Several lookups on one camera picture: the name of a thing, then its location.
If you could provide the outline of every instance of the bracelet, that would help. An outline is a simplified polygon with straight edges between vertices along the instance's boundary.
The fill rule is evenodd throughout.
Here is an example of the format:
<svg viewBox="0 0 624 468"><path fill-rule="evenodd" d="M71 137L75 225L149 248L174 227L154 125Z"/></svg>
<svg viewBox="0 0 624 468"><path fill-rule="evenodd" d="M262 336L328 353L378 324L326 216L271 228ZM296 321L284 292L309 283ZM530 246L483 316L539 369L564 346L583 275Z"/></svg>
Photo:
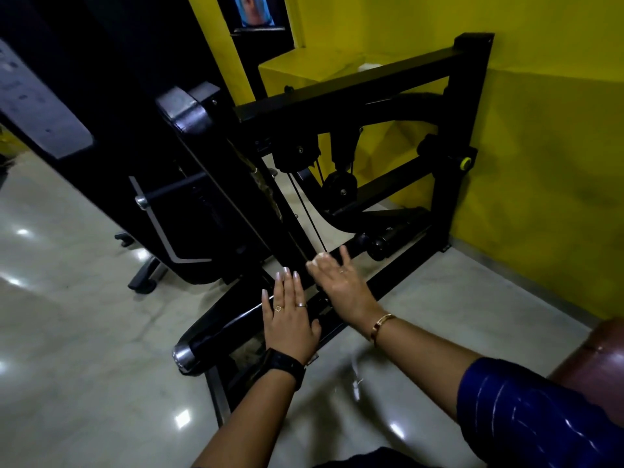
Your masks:
<svg viewBox="0 0 624 468"><path fill-rule="evenodd" d="M382 318L380 318L375 325L372 326L372 330L370 331L370 341L372 341L373 346L377 346L377 334L379 333L379 329L381 326L388 320L392 320L396 318L396 315L386 314Z"/></svg>

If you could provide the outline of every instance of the blue sleeve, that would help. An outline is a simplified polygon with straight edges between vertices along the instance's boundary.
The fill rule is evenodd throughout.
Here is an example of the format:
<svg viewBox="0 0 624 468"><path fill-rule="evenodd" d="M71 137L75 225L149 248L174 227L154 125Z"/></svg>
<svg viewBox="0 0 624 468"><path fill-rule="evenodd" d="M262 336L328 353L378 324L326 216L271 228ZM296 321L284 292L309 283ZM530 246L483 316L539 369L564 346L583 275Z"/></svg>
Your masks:
<svg viewBox="0 0 624 468"><path fill-rule="evenodd" d="M481 358L466 371L457 394L457 422L487 463L624 467L624 429L604 410L507 361Z"/></svg>

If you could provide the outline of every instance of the marble floor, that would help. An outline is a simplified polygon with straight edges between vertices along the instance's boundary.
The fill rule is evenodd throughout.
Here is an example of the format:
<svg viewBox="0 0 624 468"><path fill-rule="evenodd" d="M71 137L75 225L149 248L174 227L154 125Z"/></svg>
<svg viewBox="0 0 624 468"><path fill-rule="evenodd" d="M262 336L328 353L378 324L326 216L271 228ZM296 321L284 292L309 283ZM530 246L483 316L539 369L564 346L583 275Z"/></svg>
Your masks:
<svg viewBox="0 0 624 468"><path fill-rule="evenodd" d="M316 237L284 175L280 186ZM180 468L216 430L204 378L172 346L225 290L168 273L148 296L126 284L146 259L34 155L0 189L0 466ZM328 246L346 235L325 223ZM364 272L376 265L356 260ZM389 311L541 374L589 329L455 249L383 299ZM271 466L311 467L390 446L432 466L482 466L459 428L347 329L296 393Z"/></svg>

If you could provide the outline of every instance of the gray sticker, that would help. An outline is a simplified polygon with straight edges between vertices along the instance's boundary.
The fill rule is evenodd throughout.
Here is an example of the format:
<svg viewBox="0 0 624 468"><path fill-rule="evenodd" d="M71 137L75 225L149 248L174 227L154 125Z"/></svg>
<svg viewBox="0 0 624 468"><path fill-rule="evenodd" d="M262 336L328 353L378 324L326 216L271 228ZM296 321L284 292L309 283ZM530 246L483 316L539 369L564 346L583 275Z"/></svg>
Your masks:
<svg viewBox="0 0 624 468"><path fill-rule="evenodd" d="M0 111L37 146L57 159L93 144L89 130L2 38Z"/></svg>

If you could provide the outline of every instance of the gym machine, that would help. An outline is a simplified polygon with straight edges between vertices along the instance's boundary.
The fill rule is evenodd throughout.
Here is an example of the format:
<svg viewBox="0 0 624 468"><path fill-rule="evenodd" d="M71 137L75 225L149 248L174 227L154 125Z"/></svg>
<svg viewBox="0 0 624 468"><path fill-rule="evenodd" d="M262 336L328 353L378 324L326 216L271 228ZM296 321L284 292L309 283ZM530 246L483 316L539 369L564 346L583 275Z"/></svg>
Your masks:
<svg viewBox="0 0 624 468"><path fill-rule="evenodd" d="M111 3L78 1L70 14L50 1L0 0L0 64L10 67L0 69L0 123L182 279L232 283L173 352L182 374L206 375L221 424L256 377L261 345L256 361L242 366L230 355L250 339L261 342L260 290L273 285L262 263L274 256L307 288L305 263L320 251L263 157L273 155L324 220L353 234L351 256L383 260L416 240L368 281L383 297L449 246L459 189L477 156L470 140L494 35L465 33L442 50L234 107L182 1L179 43L175 29L167 38L137 35L106 11ZM157 15L170 21L169 5L165 11ZM155 70L158 60L133 57L167 43L186 50L176 53L187 69ZM445 77L443 94L403 93ZM438 131L415 159L358 186L350 169L362 128L389 120ZM319 183L310 167L318 134L328 132L336 171ZM431 210L368 210L428 174ZM308 313L323 327L321 346L345 327L322 291Z"/></svg>

